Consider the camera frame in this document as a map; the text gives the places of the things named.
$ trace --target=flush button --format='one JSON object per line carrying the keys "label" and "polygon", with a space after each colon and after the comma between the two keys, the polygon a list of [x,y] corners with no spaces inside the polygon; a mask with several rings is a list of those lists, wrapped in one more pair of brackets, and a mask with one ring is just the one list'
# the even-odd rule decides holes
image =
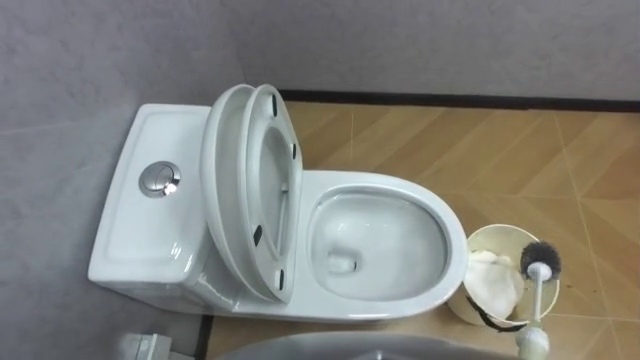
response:
{"label": "flush button", "polygon": [[180,183],[180,170],[168,161],[158,161],[147,166],[142,174],[138,185],[140,191],[150,198],[161,198],[178,190]]}

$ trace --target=trash bin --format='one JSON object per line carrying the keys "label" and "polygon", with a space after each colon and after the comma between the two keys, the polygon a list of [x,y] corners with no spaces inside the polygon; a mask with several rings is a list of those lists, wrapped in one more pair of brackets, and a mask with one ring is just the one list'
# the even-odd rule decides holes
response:
{"label": "trash bin", "polygon": [[[499,256],[508,256],[516,271],[520,271],[520,257],[525,246],[531,242],[539,242],[535,236],[512,225],[488,225],[471,234],[467,239],[470,252],[490,251]],[[541,316],[551,311],[558,299],[560,280],[552,280],[543,284]],[[533,311],[534,284],[525,280],[524,293],[514,311],[506,319],[499,318],[480,307],[467,291],[463,283],[447,305],[462,320],[474,325],[486,325],[499,332],[515,332],[529,323]]]}

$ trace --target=toilet seat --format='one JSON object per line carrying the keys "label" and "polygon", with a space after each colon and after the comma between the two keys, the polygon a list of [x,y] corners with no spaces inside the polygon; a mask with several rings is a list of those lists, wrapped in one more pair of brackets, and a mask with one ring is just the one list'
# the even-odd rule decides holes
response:
{"label": "toilet seat", "polygon": [[272,301],[287,302],[293,287],[302,185],[297,147],[284,101],[269,85],[228,90],[203,137],[200,176],[216,246],[239,281]]}

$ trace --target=gray wall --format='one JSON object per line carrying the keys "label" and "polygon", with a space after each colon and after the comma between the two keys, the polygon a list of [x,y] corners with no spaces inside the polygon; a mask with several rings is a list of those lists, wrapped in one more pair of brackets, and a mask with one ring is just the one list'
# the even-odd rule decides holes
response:
{"label": "gray wall", "polygon": [[200,317],[99,288],[87,266],[139,105],[242,82],[215,0],[0,0],[0,358],[121,359],[129,333],[193,352]]}
{"label": "gray wall", "polygon": [[638,0],[222,0],[252,83],[640,99]]}

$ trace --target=white toilet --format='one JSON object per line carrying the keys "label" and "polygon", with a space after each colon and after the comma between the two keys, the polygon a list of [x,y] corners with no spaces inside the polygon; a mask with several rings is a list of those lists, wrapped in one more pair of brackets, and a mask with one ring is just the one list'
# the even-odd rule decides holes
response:
{"label": "white toilet", "polygon": [[89,279],[154,306],[350,322],[418,314],[462,283],[453,211],[386,175],[303,170],[285,103],[238,85],[210,107],[144,105]]}

